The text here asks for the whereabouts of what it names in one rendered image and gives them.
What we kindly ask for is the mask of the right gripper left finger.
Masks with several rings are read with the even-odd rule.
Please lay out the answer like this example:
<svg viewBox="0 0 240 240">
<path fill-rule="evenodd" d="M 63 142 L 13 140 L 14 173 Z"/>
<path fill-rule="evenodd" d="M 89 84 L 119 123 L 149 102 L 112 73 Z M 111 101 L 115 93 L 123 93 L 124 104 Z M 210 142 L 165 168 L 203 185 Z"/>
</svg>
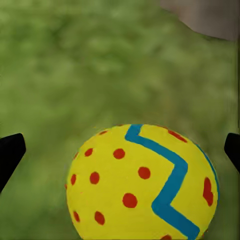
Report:
<svg viewBox="0 0 240 240">
<path fill-rule="evenodd" d="M 0 138 L 0 194 L 25 152 L 21 133 Z"/>
</svg>

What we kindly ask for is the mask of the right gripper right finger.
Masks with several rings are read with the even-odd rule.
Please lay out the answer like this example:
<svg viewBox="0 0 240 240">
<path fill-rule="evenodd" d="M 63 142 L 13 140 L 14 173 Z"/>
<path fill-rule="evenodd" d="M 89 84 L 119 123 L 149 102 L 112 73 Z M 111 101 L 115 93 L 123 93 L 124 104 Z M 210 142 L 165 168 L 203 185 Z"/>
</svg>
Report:
<svg viewBox="0 0 240 240">
<path fill-rule="evenodd" d="M 224 151 L 240 173 L 240 135 L 229 133 L 227 135 Z"/>
</svg>

